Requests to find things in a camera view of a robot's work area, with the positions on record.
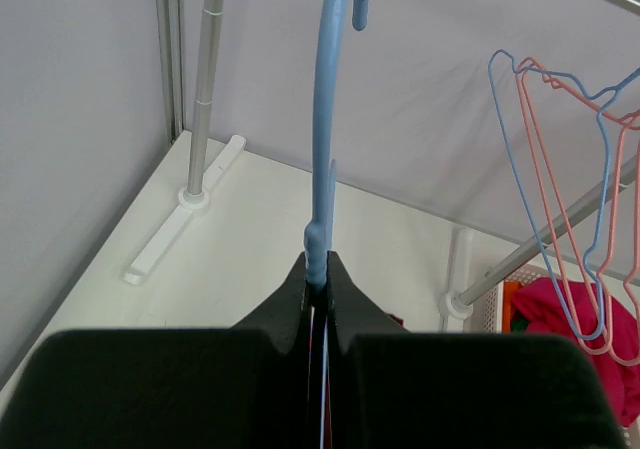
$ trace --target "chrome rod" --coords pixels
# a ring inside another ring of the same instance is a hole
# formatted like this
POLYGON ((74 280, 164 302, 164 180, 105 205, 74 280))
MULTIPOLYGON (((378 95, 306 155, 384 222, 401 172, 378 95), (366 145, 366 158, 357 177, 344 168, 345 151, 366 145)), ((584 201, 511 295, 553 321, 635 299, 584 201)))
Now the chrome rod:
MULTIPOLYGON (((620 170, 620 183, 617 187, 613 187, 613 181, 609 182, 607 189, 606 200, 609 201, 613 195, 613 191, 624 191, 630 184, 635 181, 636 178, 636 158, 635 156, 629 159, 622 165, 620 170)), ((602 193, 602 182, 593 187, 584 196, 574 202, 567 209, 567 217, 571 227, 584 221, 587 217, 593 214, 600 205, 600 196, 602 193)), ((564 235, 567 232, 567 225, 564 222, 562 215, 556 217, 553 220, 553 227, 555 228, 556 235, 558 237, 564 235)), ((551 244, 551 229, 549 226, 545 226, 540 231, 540 238, 545 245, 551 244)), ((480 281, 471 285, 467 290, 461 292, 456 298, 461 304, 468 306, 472 304, 485 293, 490 291, 496 284, 504 280, 509 274, 514 272, 519 267, 522 267, 528 261, 540 254, 540 246, 535 236, 529 238, 518 249, 509 254, 503 259, 497 266, 491 269, 480 281)))
POLYGON ((164 118, 167 128, 167 146, 173 141, 173 90, 171 82, 171 44, 169 42, 169 16, 167 0, 156 0, 158 12, 158 37, 160 42, 160 68, 162 70, 162 95, 164 97, 164 118))
POLYGON ((180 0, 167 0, 169 13, 169 44, 171 47, 171 83, 173 95, 173 138, 182 132, 182 15, 180 0))
POLYGON ((207 136, 211 120, 213 81, 216 74, 220 28, 222 27, 223 0, 204 0, 200 23, 200 49, 198 51, 198 75, 193 104, 191 128, 191 155, 187 192, 192 196, 202 194, 204 159, 207 153, 207 136))

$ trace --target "white plastic base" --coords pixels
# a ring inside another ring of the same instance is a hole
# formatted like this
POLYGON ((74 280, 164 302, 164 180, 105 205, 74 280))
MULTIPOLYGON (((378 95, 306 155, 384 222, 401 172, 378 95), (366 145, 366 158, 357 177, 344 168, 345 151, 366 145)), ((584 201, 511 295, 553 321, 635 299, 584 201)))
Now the white plastic base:
POLYGON ((187 227, 191 218, 201 216, 207 212, 211 200, 211 191, 220 182, 225 171, 231 167, 244 150, 246 142, 246 139, 242 136, 231 137, 229 143, 205 171, 201 195, 194 198, 189 194, 185 194, 186 188, 180 189, 178 192, 178 206, 125 271, 123 275, 125 281, 134 286, 142 284, 171 248, 173 242, 187 227))
POLYGON ((456 299, 467 288, 472 242, 471 229, 458 231, 449 270, 449 287, 438 301, 441 332, 463 332, 464 321, 473 313, 473 306, 464 306, 456 299))

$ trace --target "gray fabric wall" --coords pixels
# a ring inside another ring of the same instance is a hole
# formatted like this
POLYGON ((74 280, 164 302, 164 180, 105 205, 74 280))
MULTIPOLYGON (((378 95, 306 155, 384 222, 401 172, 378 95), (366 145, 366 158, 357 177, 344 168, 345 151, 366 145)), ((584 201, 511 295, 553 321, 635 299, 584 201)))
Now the gray fabric wall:
POLYGON ((0 0, 0 382, 166 150, 155 0, 0 0))
MULTIPOLYGON (((202 0, 184 0, 187 127, 201 7, 202 0)), ((225 0, 214 138, 244 134, 248 150, 310 167, 321 7, 322 0, 225 0)), ((548 68, 574 72, 597 92, 640 65, 639 33, 640 17, 604 0, 370 0, 367 29, 356 33, 348 22, 345 29, 334 114, 338 179, 523 241, 532 230, 498 125, 489 58, 498 48, 518 61, 533 55, 548 68)), ((507 129, 537 220, 544 225, 505 59, 497 61, 496 74, 507 129)), ((531 87, 538 116, 564 200, 572 203, 602 179, 602 137, 592 111, 537 79, 531 87)), ((637 82, 614 110, 638 109, 639 96, 637 82)), ((611 125, 614 147, 618 133, 619 126, 611 125)), ((638 134, 632 134, 627 156, 637 142, 638 134)), ((622 229, 612 266, 620 272, 632 265, 632 204, 631 189, 621 197, 622 229)), ((593 229, 594 218, 579 227, 583 250, 593 229)), ((603 237, 592 260, 601 262, 605 249, 603 237)))

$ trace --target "pink towel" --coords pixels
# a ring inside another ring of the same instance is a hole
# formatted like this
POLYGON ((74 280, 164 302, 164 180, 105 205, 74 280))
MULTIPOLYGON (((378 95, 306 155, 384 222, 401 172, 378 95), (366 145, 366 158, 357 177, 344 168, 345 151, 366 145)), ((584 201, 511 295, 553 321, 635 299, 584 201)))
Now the pink towel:
MULTIPOLYGON (((597 316, 583 282, 569 282, 583 334, 591 334, 597 326, 597 316)), ((512 303, 531 323, 527 332, 562 334, 577 344, 577 339, 562 311, 551 279, 544 277, 517 291, 512 303)), ((613 299, 613 347, 619 357, 632 359, 638 354, 638 333, 635 318, 622 304, 613 299)), ((602 347, 603 337, 587 342, 591 348, 602 347)), ((628 427, 640 414, 640 365, 626 367, 611 356, 588 355, 593 362, 607 394, 613 412, 621 425, 628 427)))

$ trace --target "blue plastic hanger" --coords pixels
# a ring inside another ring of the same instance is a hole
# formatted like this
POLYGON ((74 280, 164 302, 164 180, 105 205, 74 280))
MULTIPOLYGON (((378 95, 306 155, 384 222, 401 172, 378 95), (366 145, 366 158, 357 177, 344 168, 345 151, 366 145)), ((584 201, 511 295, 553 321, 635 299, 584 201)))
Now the blue plastic hanger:
POLYGON ((547 270, 549 271, 549 274, 551 275, 551 281, 553 282, 553 287, 556 291, 556 294, 558 296, 558 300, 560 301, 560 305, 562 306, 562 310, 564 311, 564 314, 567 318, 567 321, 569 322, 569 325, 571 326, 571 330, 573 331, 573 333, 576 335, 576 337, 585 340, 585 341, 593 341, 594 339, 597 339, 598 337, 600 337, 600 335, 602 334, 602 331, 604 329, 604 324, 605 324, 605 312, 604 312, 604 291, 602 289, 602 281, 600 280, 600 278, 597 276, 597 274, 591 269, 590 265, 589 265, 589 257, 591 256, 591 254, 593 253, 593 251, 598 247, 598 244, 600 243, 600 232, 602 230, 602 217, 604 215, 604 206, 606 203, 606 198, 607 198, 607 188, 608 188, 608 183, 609 183, 609 174, 610 174, 610 163, 611 163, 611 146, 609 144, 609 136, 607 134, 607 129, 604 127, 604 122, 602 120, 602 114, 604 113, 604 111, 607 110, 607 108, 609 106, 611 106, 611 104, 613 104, 615 102, 615 100, 618 98, 618 95, 620 94, 620 91, 622 91, 626 86, 628 86, 634 79, 636 79, 638 76, 640 76, 640 68, 636 69, 634 72, 632 72, 627 78, 625 78, 624 80, 622 80, 622 82, 620 82, 619 84, 616 84, 615 86, 609 86, 609 87, 605 87, 604 89, 602 89, 600 92, 590 95, 586 88, 583 86, 582 82, 580 82, 580 80, 574 76, 573 74, 569 74, 566 72, 555 72, 555 71, 546 71, 546 70, 542 70, 540 68, 537 67, 531 67, 531 66, 526 66, 523 67, 522 69, 517 69, 516 68, 516 61, 514 59, 514 57, 509 54, 507 51, 503 50, 503 49, 499 49, 497 50, 493 56, 491 56, 491 59, 489 60, 489 82, 491 83, 491 92, 493 92, 493 99, 495 101, 496 104, 496 112, 498 113, 498 121, 500 122, 500 128, 502 129, 502 136, 504 137, 504 142, 505 145, 507 147, 507 154, 509 155, 509 161, 511 162, 511 168, 513 169, 513 174, 515 176, 516 179, 516 183, 518 184, 518 190, 520 191, 520 196, 522 196, 522 202, 524 203, 524 208, 525 211, 527 211, 527 216, 529 218, 529 222, 531 223, 531 227, 533 229, 533 233, 538 241, 538 246, 540 247, 540 252, 542 254, 542 258, 544 259, 544 263, 547 266, 547 270), (518 171, 518 167, 516 165, 515 162, 515 156, 513 154, 513 151, 511 149, 511 144, 509 143, 509 138, 507 137, 507 132, 505 129, 505 125, 504 125, 504 119, 502 117, 502 110, 500 109, 500 103, 498 101, 498 95, 497 95, 497 91, 496 91, 496 85, 495 85, 495 81, 494 81, 494 77, 493 77, 493 61, 495 60, 495 58, 498 56, 498 54, 504 54, 505 56, 507 56, 509 59, 511 59, 511 70, 513 71, 514 74, 520 74, 524 71, 533 71, 533 72, 537 72, 539 74, 546 74, 546 75, 551 75, 551 76, 556 76, 556 77, 567 77, 569 79, 571 79, 573 82, 575 82, 575 84, 578 86, 578 88, 580 89, 580 92, 582 92, 582 94, 590 100, 595 100, 598 99, 600 96, 606 94, 607 92, 613 92, 613 95, 611 96, 611 98, 605 102, 602 107, 600 108, 600 110, 597 112, 596 114, 596 121, 598 122, 598 126, 600 127, 600 132, 602 134, 602 138, 604 140, 604 149, 605 149, 605 158, 604 158, 604 174, 602 177, 602 192, 600 194, 600 201, 599 201, 599 205, 598 205, 598 213, 597 213, 597 217, 596 217, 596 228, 595 228, 595 233, 593 236, 593 243, 591 244, 591 246, 589 246, 589 248, 584 252, 583 255, 583 262, 584 262, 584 266, 587 270, 587 273, 589 274, 589 277, 591 277, 591 279, 594 280, 594 282, 596 283, 596 292, 597 292, 597 297, 598 297, 598 309, 599 309, 599 313, 598 313, 598 326, 596 327, 595 331, 593 331, 591 334, 582 334, 580 332, 580 330, 578 329, 576 322, 573 320, 573 317, 571 317, 571 313, 569 312, 569 307, 567 306, 567 302, 564 298, 564 294, 562 293, 562 290, 560 289, 560 286, 558 285, 558 280, 555 276, 555 274, 553 273, 553 269, 551 267, 551 263, 549 261, 549 255, 547 254, 547 248, 545 246, 545 244, 542 242, 542 237, 540 236, 540 232, 538 230, 538 226, 535 223, 534 219, 533 219, 533 212, 531 210, 531 206, 529 205, 529 200, 527 199, 527 195, 525 193, 524 190, 524 186, 522 185, 521 179, 520 179, 520 172, 518 171))
MULTIPOLYGON (((369 0, 353 0, 352 23, 355 30, 361 31, 367 25, 368 8, 369 0)), ((327 250, 332 239, 329 223, 333 219, 335 166, 334 182, 330 184, 331 124, 346 12, 347 0, 324 0, 318 34, 313 88, 313 212, 311 222, 304 230, 307 282, 317 291, 327 283, 327 250)))

